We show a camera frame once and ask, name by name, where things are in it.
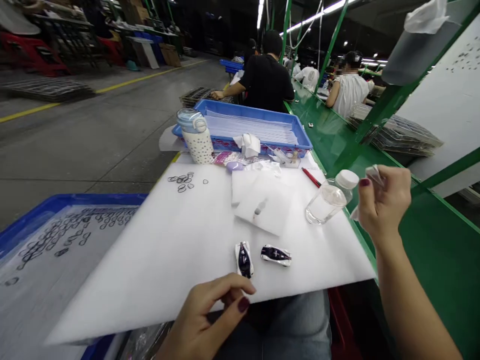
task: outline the toy car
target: toy car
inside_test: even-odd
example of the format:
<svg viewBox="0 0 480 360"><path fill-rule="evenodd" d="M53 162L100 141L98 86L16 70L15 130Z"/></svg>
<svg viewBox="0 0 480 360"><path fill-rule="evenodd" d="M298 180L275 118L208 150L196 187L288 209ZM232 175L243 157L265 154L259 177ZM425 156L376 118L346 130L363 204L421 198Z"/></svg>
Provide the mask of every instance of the toy car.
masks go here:
<svg viewBox="0 0 480 360"><path fill-rule="evenodd" d="M272 245L265 245L261 248L261 258L271 261L285 267L289 267L292 263L292 254L285 249L281 249Z"/></svg>
<svg viewBox="0 0 480 360"><path fill-rule="evenodd" d="M248 241L242 241L235 245L236 272L238 275L250 279L254 275L254 264L250 256Z"/></svg>

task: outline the ceiling light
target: ceiling light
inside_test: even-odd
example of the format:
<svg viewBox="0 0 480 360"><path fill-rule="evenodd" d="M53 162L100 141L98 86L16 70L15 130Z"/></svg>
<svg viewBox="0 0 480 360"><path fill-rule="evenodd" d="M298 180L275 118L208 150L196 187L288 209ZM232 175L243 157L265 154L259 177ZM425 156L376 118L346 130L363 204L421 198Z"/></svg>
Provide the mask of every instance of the ceiling light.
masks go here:
<svg viewBox="0 0 480 360"><path fill-rule="evenodd" d="M260 0L258 3L258 19L256 20L256 28L260 29L260 23L262 22L262 13L264 12L264 1Z"/></svg>
<svg viewBox="0 0 480 360"><path fill-rule="evenodd" d="M348 1L348 5L350 5L350 4L352 4L352 3L356 2L356 1L357 1L357 0L349 0L349 1ZM312 17L309 17L307 20L305 20L305 21L303 22L303 24L309 24L309 23L311 23L312 21L321 18L323 15L330 14L330 13L334 12L335 10L338 10L338 9L340 9L341 7L343 7L344 4L345 4L345 0L341 0L341 1L337 2L337 3L334 3L333 5L330 5L329 7L327 7L326 9L324 9L323 12L319 12L318 14L315 14L315 15L313 15ZM286 32L289 33L289 32L291 32L291 31L293 31L293 30L295 30L295 29L298 29L301 25L302 25L302 23L299 22L298 24L296 24L296 25L292 26L291 28L289 28Z"/></svg>

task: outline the water bottle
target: water bottle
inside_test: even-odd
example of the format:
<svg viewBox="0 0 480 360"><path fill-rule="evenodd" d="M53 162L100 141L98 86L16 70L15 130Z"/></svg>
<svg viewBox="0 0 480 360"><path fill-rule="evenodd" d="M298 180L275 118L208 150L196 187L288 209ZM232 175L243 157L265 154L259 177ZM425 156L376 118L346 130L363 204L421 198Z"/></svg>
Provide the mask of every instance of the water bottle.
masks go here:
<svg viewBox="0 0 480 360"><path fill-rule="evenodd" d="M210 164L214 147L202 113L185 107L176 113L176 121L181 127L181 135L195 164Z"/></svg>
<svg viewBox="0 0 480 360"><path fill-rule="evenodd" d="M335 178L325 180L305 209L310 224L325 224L352 200L352 190L359 183L357 174L342 170Z"/></svg>

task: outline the nail polish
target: nail polish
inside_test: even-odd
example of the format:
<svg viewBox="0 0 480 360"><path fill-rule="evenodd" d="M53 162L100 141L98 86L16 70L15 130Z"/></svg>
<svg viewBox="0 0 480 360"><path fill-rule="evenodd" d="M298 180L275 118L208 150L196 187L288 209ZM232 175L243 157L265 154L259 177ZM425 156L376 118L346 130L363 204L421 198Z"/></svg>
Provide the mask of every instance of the nail polish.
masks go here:
<svg viewBox="0 0 480 360"><path fill-rule="evenodd" d="M360 186L364 187L364 186L368 186L368 185L370 185L370 179L364 178L364 179L360 180Z"/></svg>
<svg viewBox="0 0 480 360"><path fill-rule="evenodd" d="M244 313L250 306L250 301L245 296L238 302L238 311Z"/></svg>

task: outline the red chair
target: red chair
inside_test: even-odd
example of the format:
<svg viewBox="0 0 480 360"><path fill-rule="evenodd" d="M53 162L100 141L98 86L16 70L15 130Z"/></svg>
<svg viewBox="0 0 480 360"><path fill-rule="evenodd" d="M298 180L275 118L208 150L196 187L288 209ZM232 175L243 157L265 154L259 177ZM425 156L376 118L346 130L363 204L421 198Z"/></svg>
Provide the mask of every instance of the red chair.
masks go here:
<svg viewBox="0 0 480 360"><path fill-rule="evenodd" d="M328 298L330 300L330 326L332 326L332 322L335 322L334 326L339 338L337 341L332 341L331 359L362 360L362 353L355 343L354 331L340 296L339 288L329 288Z"/></svg>
<svg viewBox="0 0 480 360"><path fill-rule="evenodd" d="M125 66L125 62L122 59L122 44L118 41L112 41L103 37L99 37L98 40L105 46L107 50L106 56L111 63L118 66Z"/></svg>
<svg viewBox="0 0 480 360"><path fill-rule="evenodd" d="M40 39L0 32L0 41L25 69L33 68L48 77L56 77L59 73L71 74L62 60Z"/></svg>

